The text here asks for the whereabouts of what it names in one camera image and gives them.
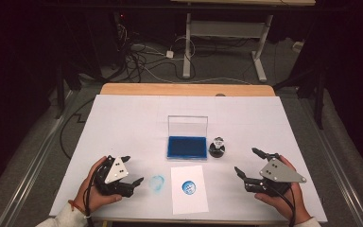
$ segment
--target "blue logo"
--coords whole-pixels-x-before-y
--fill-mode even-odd
[[[196,185],[192,181],[185,182],[181,188],[187,195],[193,195],[196,192]]]

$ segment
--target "white paper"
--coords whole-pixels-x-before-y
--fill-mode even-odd
[[[208,212],[202,166],[172,167],[173,215]]]

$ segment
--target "table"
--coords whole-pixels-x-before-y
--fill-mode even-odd
[[[225,138],[226,153],[220,159],[171,162],[165,158],[170,114],[207,115],[208,137]],[[56,216],[77,193],[90,166],[103,155],[126,156],[129,181],[141,176],[142,184],[131,198],[103,207],[95,219],[153,222],[274,224],[286,223],[275,209],[247,193],[233,167],[249,177],[267,163],[252,154],[257,147],[279,152],[294,163],[306,179],[302,185],[308,210],[326,221],[318,194],[288,124],[279,97],[269,86],[198,84],[106,84],[80,136],[50,216]],[[170,168],[202,166],[209,212],[172,214]],[[156,193],[152,177],[162,176],[164,187]]]
[[[239,5],[287,5],[290,7],[314,6],[315,0],[173,0],[185,2],[189,5],[193,3],[210,3],[210,4],[239,4]],[[235,37],[235,38],[259,38],[257,50],[251,52],[251,57],[258,79],[266,82],[264,67],[261,63],[261,54],[264,49],[265,41],[270,29],[273,15],[268,15],[264,23],[242,23],[242,22],[220,22],[220,21],[194,21],[191,20],[191,13],[187,13],[186,31],[185,31],[185,51],[183,62],[182,76],[190,78],[191,65],[191,36],[216,36],[216,37]]]

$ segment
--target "human hand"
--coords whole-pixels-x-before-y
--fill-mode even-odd
[[[296,168],[288,162],[288,160],[284,156],[280,156],[281,161],[294,171]],[[293,203],[293,196],[294,193],[294,201],[296,205],[296,219],[295,224],[300,224],[305,221],[311,219],[311,216],[308,214],[307,210],[305,209],[304,201],[303,201],[303,193],[300,185],[298,183],[291,184],[291,190],[285,193],[285,197],[294,205]],[[270,197],[264,193],[256,193],[254,196],[256,199],[263,201],[264,203],[275,207],[275,209],[285,218],[290,220],[293,216],[293,213],[287,203],[280,197]]]
[[[98,162],[96,162],[90,169],[90,172],[88,173],[87,178],[82,182],[78,194],[76,195],[76,198],[74,200],[74,204],[83,209],[86,210],[84,207],[84,192],[88,187],[88,183],[90,182],[91,178],[93,177],[94,171],[99,165],[101,165],[107,157],[102,157]],[[91,192],[90,192],[90,212],[93,213],[97,209],[99,209],[103,205],[111,204],[117,201],[121,201],[122,196],[118,194],[110,195],[110,196],[102,196],[95,186],[92,186]]]

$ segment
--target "white sleeve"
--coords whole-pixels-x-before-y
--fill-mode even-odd
[[[316,218],[311,218],[306,222],[294,225],[294,227],[320,227],[320,224]]]
[[[72,211],[71,205],[66,203],[55,218],[49,218],[37,227],[82,227],[86,225],[87,219],[84,218],[84,215],[77,208]]]

